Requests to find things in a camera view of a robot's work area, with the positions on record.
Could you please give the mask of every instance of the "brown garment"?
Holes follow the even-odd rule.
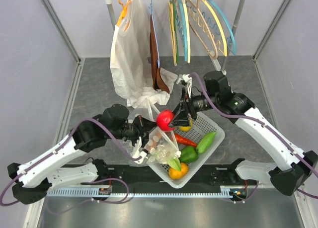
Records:
[[[153,88],[155,90],[161,89],[167,93],[170,93],[168,86],[164,83],[164,81],[161,78],[160,67],[158,67],[158,51],[152,15],[150,16],[150,57],[151,75],[153,77]]]

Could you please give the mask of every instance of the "green leaf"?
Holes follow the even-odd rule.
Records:
[[[173,160],[170,160],[168,162],[169,166],[172,167],[173,169],[177,170],[177,171],[181,171],[181,163],[179,161],[178,158],[175,158]]]

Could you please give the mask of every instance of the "red apple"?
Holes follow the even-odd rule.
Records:
[[[169,127],[169,123],[172,121],[173,117],[174,114],[171,110],[164,110],[163,112],[158,114],[156,123],[162,131],[174,130],[174,128]]]

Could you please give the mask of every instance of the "reflective metal surface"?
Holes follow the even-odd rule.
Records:
[[[47,200],[51,211],[60,212],[84,199]],[[133,198],[120,205],[88,202],[59,216],[44,210],[41,217],[44,225],[39,223],[38,228],[304,227],[294,197],[261,189],[245,204],[208,198]]]

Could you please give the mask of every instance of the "green pepper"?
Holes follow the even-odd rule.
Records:
[[[190,163],[198,159],[199,155],[196,153],[193,146],[187,146],[181,151],[181,156],[179,158],[180,162]]]
[[[217,132],[213,131],[213,132],[209,132],[205,136],[203,136],[202,140],[200,141],[200,143],[198,144],[198,146],[196,148],[197,149],[196,151],[198,154],[204,153],[206,150],[208,150],[208,148],[211,146],[211,144],[214,140],[216,133]]]

